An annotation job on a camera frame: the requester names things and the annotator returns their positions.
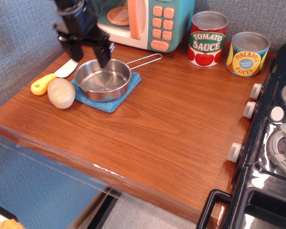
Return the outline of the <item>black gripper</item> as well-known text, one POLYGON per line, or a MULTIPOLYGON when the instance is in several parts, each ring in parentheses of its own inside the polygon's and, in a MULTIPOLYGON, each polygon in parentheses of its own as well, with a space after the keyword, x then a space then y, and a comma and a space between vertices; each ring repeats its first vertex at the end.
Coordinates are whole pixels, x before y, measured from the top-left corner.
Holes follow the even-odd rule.
POLYGON ((84 42, 93 46, 101 68, 105 68, 111 59, 115 48, 114 42, 109 42, 109 35, 97 26, 97 14, 88 7, 56 8, 63 21, 54 24, 63 49, 75 61, 83 58, 81 45, 84 42))

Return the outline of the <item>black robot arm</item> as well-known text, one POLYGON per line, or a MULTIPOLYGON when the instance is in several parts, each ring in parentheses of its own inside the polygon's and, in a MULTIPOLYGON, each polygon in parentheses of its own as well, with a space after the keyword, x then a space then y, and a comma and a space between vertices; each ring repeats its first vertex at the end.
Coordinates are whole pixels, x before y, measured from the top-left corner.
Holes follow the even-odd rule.
POLYGON ((114 44, 101 30, 98 18, 102 6, 98 0, 56 0, 56 11, 63 19, 53 25, 64 50, 76 62, 83 58, 82 45, 91 46, 99 65, 104 68, 111 59, 114 44))

